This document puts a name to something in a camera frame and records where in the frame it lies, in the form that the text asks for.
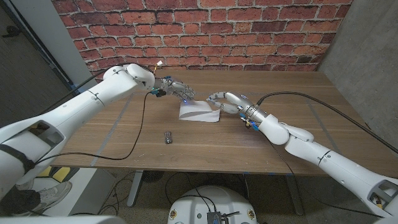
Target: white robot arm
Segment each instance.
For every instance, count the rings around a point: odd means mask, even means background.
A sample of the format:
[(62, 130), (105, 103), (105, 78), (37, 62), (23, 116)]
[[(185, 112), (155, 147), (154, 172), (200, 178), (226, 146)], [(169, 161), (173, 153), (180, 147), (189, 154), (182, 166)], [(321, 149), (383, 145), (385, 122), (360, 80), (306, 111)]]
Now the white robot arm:
[[(234, 105), (220, 103), (226, 98)], [(342, 186), (354, 193), (376, 215), (398, 216), (398, 180), (376, 174), (344, 156), (313, 141), (313, 135), (301, 128), (278, 122), (278, 119), (259, 109), (245, 96), (230, 93), (214, 93), (207, 99), (227, 113), (241, 113), (246, 126), (262, 132), (270, 142), (285, 144), (287, 152), (315, 164)]]
[(189, 86), (169, 77), (155, 78), (136, 64), (110, 68), (103, 82), (58, 108), (0, 129), (0, 200), (14, 184), (33, 179), (55, 158), (35, 164), (38, 160), (60, 153), (77, 129), (136, 90), (172, 94), (182, 100), (191, 100), (195, 94)]

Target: concrete wall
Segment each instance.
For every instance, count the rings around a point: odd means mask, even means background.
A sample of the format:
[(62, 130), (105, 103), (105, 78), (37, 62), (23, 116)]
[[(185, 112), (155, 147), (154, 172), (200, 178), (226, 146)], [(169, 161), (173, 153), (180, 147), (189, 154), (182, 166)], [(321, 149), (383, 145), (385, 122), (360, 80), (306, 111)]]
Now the concrete wall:
[(398, 147), (398, 1), (355, 0), (318, 70)]

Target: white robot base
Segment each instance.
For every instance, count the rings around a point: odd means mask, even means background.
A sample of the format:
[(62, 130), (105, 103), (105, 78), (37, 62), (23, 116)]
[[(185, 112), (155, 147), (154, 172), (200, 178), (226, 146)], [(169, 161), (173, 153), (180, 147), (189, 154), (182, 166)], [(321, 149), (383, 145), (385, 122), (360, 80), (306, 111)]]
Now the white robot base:
[(237, 192), (214, 185), (202, 186), (197, 189), (201, 196), (209, 198), (214, 205), (207, 198), (198, 197), (198, 192), (192, 189), (173, 203), (168, 224), (257, 224), (253, 206)]

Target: shoe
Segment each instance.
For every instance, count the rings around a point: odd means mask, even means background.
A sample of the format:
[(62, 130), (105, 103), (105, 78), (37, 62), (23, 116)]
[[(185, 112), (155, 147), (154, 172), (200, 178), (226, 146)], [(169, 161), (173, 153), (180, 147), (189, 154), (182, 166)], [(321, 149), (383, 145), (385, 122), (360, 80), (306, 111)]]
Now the shoe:
[(33, 183), (35, 179), (32, 179), (24, 184), (21, 185), (15, 185), (18, 190), (32, 190)]
[[(36, 206), (32, 211), (37, 213), (43, 213), (52, 206), (60, 203), (64, 199), (72, 188), (72, 183), (69, 181), (62, 182), (55, 187), (50, 189), (41, 190), (40, 194), (40, 204)], [(33, 214), (32, 212), (25, 212), (21, 214), (14, 214), (14, 216), (29, 216)]]

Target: floor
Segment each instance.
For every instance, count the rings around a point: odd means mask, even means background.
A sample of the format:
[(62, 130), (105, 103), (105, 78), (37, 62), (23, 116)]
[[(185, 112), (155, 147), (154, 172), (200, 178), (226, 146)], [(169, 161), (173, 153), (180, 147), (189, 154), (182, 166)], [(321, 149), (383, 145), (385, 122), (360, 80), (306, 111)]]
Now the floor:
[[(122, 179), (131, 170), (108, 170), (117, 180)], [(153, 183), (144, 182), (134, 207), (129, 208), (126, 200), (119, 203), (118, 215), (126, 223), (167, 223), (170, 204), (165, 196), (165, 184), (174, 172), (165, 172), (163, 177)], [(236, 175), (233, 174), (204, 174), (189, 173), (193, 185), (211, 184), (224, 185), (240, 194), (244, 189)], [(353, 213), (320, 204), (314, 197), (334, 206), (340, 206), (365, 212), (370, 212), (350, 191), (329, 177), (297, 177), (305, 215), (298, 216), (290, 199), (287, 184), (283, 176), (279, 175), (246, 175), (249, 187), (249, 201), (257, 214), (257, 221), (263, 223), (373, 223), (377, 218), (369, 215)], [(125, 180), (117, 187), (118, 199), (123, 199), (129, 193), (131, 182)], [(190, 185), (183, 174), (174, 176), (168, 186), (168, 193), (173, 202), (188, 190)], [(106, 204), (116, 203), (116, 197), (110, 196)], [(103, 214), (115, 215), (113, 208)]]

